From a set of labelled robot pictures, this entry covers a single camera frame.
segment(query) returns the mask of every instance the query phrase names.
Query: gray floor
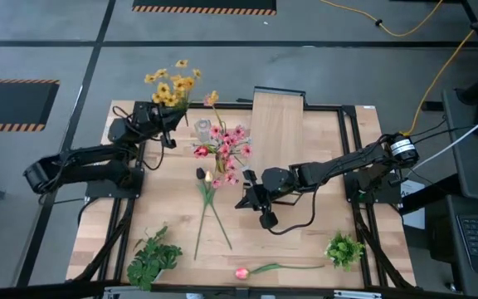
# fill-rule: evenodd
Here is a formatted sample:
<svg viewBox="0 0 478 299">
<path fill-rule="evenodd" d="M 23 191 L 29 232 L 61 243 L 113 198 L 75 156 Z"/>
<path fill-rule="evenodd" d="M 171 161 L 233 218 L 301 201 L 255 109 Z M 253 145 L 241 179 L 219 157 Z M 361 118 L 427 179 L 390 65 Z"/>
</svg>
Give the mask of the gray floor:
<svg viewBox="0 0 478 299">
<path fill-rule="evenodd" d="M 107 0 L 0 0 L 0 40 L 95 40 Z M 415 26 L 433 4 L 388 0 L 344 2 L 381 17 L 395 32 Z M 478 15 L 478 2 L 473 3 Z M 130 0 L 117 0 L 107 41 L 393 41 L 363 16 L 317 0 L 278 0 L 276 17 L 145 14 L 130 11 Z M 466 15 L 447 4 L 409 41 L 458 41 L 469 31 Z M 0 78 L 59 79 L 61 88 L 46 129 L 41 133 L 0 133 L 0 287 L 14 283 L 24 247 L 36 222 L 37 196 L 22 171 L 60 148 L 79 94 L 91 47 L 0 47 Z M 222 100 L 251 98 L 253 86 L 304 90 L 310 103 L 375 105 L 383 132 L 405 130 L 425 89 L 453 49 L 294 48 L 294 47 L 108 47 L 103 48 L 86 97 L 74 146 L 96 145 L 111 100 L 145 100 L 144 74 L 187 58 L 203 70 L 195 96 L 217 89 Z M 468 86 L 478 78 L 478 51 L 465 50 L 452 62 L 430 94 Z M 422 113 L 417 131 L 441 121 L 440 113 Z M 423 158 L 449 144 L 443 135 L 418 147 Z M 422 167 L 436 181 L 454 172 L 451 153 Z M 82 185 L 63 188 L 58 200 L 82 196 Z M 76 235 L 79 203 L 54 208 L 32 284 L 63 282 Z M 417 283 L 446 292 L 446 265 L 428 251 L 410 248 Z"/>
</svg>

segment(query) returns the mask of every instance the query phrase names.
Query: wooden table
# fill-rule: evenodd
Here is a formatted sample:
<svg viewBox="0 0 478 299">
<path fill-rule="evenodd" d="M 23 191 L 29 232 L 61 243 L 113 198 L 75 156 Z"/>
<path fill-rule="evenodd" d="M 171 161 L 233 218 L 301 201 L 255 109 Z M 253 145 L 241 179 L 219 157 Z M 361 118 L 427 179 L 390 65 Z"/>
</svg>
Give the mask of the wooden table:
<svg viewBox="0 0 478 299">
<path fill-rule="evenodd" d="M 327 161 L 343 154 L 338 116 L 334 112 L 303 110 L 301 97 L 256 93 L 253 110 L 219 110 L 227 127 L 244 125 L 252 137 L 253 156 L 249 163 L 257 172 L 268 166 L 287 167 L 291 163 Z M 133 101 L 112 102 L 126 111 L 132 111 Z M 357 106 L 357 120 L 363 145 L 374 142 L 380 135 L 378 117 L 374 107 Z M 212 110 L 190 109 L 190 124 L 198 119 L 217 118 Z M 103 143 L 109 125 L 115 116 L 110 112 L 106 121 Z M 349 119 L 347 127 L 351 128 Z M 351 130 L 349 140 L 353 140 Z M 214 159 L 195 159 L 192 143 L 196 135 L 192 127 L 181 122 L 172 137 L 176 149 L 166 149 L 162 166 L 145 175 L 142 194 L 134 207 L 129 242 L 124 261 L 122 282 L 128 282 L 126 267 L 132 261 L 134 245 L 145 238 L 144 231 L 154 234 L 164 224 L 169 226 L 167 243 L 178 245 L 183 256 L 174 270 L 166 271 L 157 284 L 189 286 L 248 286 L 248 287 L 314 287 L 314 288 L 362 288 L 360 265 L 356 263 L 350 272 L 334 269 L 324 257 L 329 240 L 337 233 L 355 236 L 350 205 L 346 202 L 344 182 L 341 177 L 331 179 L 319 189 L 316 199 L 316 219 L 307 228 L 296 229 L 282 236 L 270 234 L 259 224 L 259 212 L 251 209 L 234 209 L 241 199 L 241 184 L 220 188 L 215 195 L 215 208 L 223 222 L 233 250 L 227 246 L 217 220 L 206 213 L 198 258 L 193 260 L 198 224 L 202 212 L 202 198 L 195 183 L 195 169 L 213 169 Z M 148 141 L 145 159 L 155 164 L 159 157 L 159 142 Z M 73 278 L 84 270 L 105 241 L 112 209 L 112 199 L 101 199 L 83 213 L 71 256 L 67 278 Z M 306 223 L 311 215 L 311 194 L 306 194 L 294 207 L 275 205 L 280 223 L 275 230 Z M 412 264 L 400 216 L 386 204 L 375 205 L 375 215 L 383 251 L 403 277 L 415 284 Z M 117 248 L 110 256 L 107 277 L 112 277 Z M 255 279 L 238 281 L 234 270 L 250 269 L 278 262 L 294 266 L 325 264 L 324 268 L 300 272 L 281 269 L 256 275 Z M 368 249 L 368 262 L 374 285 L 378 275 L 372 252 Z"/>
</svg>

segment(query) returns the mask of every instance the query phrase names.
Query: yellow cable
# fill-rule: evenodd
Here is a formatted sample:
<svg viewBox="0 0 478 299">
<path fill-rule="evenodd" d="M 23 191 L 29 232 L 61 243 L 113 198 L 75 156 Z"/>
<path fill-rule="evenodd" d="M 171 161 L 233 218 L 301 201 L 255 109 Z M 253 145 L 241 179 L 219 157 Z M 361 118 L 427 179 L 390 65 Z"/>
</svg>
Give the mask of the yellow cable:
<svg viewBox="0 0 478 299">
<path fill-rule="evenodd" d="M 373 17 L 371 14 L 367 13 L 367 12 L 363 12 L 363 11 L 360 11 L 358 9 L 355 9 L 355 8 L 351 8 L 351 7 L 345 7 L 343 5 L 339 5 L 339 4 L 335 4 L 333 2 L 330 2 L 330 1 L 327 1 L 327 0 L 320 0 L 321 2 L 324 2 L 326 4 L 329 4 L 331 6 L 334 6 L 334 7 L 338 7 L 338 8 L 342 8 L 342 9 L 345 9 L 345 10 L 349 10 L 350 12 L 356 12 L 356 13 L 360 13 L 366 17 L 369 17 L 370 19 L 372 19 L 374 22 L 377 22 L 378 19 Z M 390 30 L 388 30 L 388 28 L 386 28 L 382 23 L 379 24 L 379 26 L 388 34 L 390 34 L 391 36 L 393 37 L 406 37 L 410 34 L 413 34 L 416 30 L 420 29 L 420 27 L 425 23 L 427 22 L 427 20 L 437 11 L 437 9 L 440 7 L 440 5 L 444 2 L 444 0 L 440 0 L 440 2 L 432 9 L 432 11 L 427 15 L 427 17 L 425 17 L 423 19 L 423 21 L 421 21 L 418 26 L 414 27 L 412 30 L 409 30 L 408 32 L 405 32 L 405 33 L 401 33 L 401 34 L 397 34 L 397 33 L 393 33 L 391 32 Z"/>
<path fill-rule="evenodd" d="M 466 42 L 470 39 L 470 37 L 473 35 L 473 32 L 475 32 L 474 30 L 471 30 L 470 33 L 468 33 L 468 35 L 466 36 L 466 38 L 464 38 L 464 40 L 461 42 L 460 45 L 458 45 L 458 47 L 456 48 L 456 50 L 453 52 L 453 55 L 451 55 L 451 57 L 446 61 L 446 63 L 444 64 L 444 66 L 440 69 L 440 71 L 437 73 L 437 75 L 435 76 L 435 79 L 432 81 L 431 85 L 429 85 L 429 87 L 427 88 L 427 91 L 425 92 L 425 94 L 423 95 L 423 98 L 422 100 L 420 100 L 420 105 L 418 105 L 418 109 L 416 111 L 416 114 L 414 115 L 414 119 L 412 120 L 412 126 L 411 126 L 411 129 L 407 132 L 402 132 L 403 135 L 405 136 L 409 136 L 410 134 L 412 134 L 412 132 L 414 131 L 414 129 L 416 128 L 416 122 L 418 120 L 418 116 L 420 115 L 420 109 L 422 108 L 422 105 L 423 105 L 423 102 L 425 102 L 425 99 L 427 98 L 427 96 L 429 95 L 429 92 L 431 91 L 432 87 L 434 87 L 434 85 L 437 83 L 438 81 L 438 78 L 440 77 L 440 75 L 442 74 L 442 72 L 444 72 L 444 70 L 447 68 L 447 66 L 449 66 L 449 64 L 451 63 L 451 61 L 455 58 L 455 56 L 458 54 L 458 52 L 461 50 L 461 48 L 464 46 L 464 44 L 466 44 Z"/>
</svg>

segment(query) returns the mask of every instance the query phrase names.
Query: orange and black stripe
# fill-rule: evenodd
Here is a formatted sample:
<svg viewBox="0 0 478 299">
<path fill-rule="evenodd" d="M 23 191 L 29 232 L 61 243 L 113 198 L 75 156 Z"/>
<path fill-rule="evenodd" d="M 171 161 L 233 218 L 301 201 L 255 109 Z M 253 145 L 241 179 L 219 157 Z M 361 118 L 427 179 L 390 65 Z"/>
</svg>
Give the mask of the orange and black stripe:
<svg viewBox="0 0 478 299">
<path fill-rule="evenodd" d="M 275 16 L 275 9 L 252 9 L 252 8 L 215 8 L 215 7 L 163 7 L 137 5 L 132 7 L 133 12 L 180 12 L 180 13 L 211 13 L 211 14 L 238 14 Z"/>
<path fill-rule="evenodd" d="M 54 83 L 60 85 L 60 80 L 0 79 L 0 83 Z"/>
<path fill-rule="evenodd" d="M 0 132 L 39 132 L 44 124 L 0 124 Z"/>
</svg>

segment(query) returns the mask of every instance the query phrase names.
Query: white cable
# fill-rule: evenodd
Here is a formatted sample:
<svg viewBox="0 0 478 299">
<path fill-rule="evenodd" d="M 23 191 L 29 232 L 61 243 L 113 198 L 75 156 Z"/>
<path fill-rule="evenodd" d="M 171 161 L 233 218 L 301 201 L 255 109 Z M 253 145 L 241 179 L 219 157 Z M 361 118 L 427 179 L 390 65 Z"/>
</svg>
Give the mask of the white cable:
<svg viewBox="0 0 478 299">
<path fill-rule="evenodd" d="M 453 142 L 452 144 L 450 144 L 449 146 L 447 146 L 445 149 L 439 151 L 438 153 L 434 154 L 431 158 L 427 158 L 425 161 L 421 162 L 420 164 L 416 165 L 416 167 L 414 167 L 412 170 L 416 170 L 416 169 L 419 169 L 420 166 L 424 165 L 425 163 L 431 161 L 432 159 L 435 159 L 436 157 L 438 157 L 439 155 L 443 154 L 446 150 L 450 149 L 451 147 L 455 146 L 457 143 L 461 142 L 463 139 L 465 139 L 469 134 L 473 133 L 473 131 L 477 130 L 478 129 L 478 125 L 476 125 L 475 127 L 473 127 L 473 129 L 469 130 L 467 133 L 465 133 L 461 138 L 457 139 L 455 142 Z"/>
</svg>

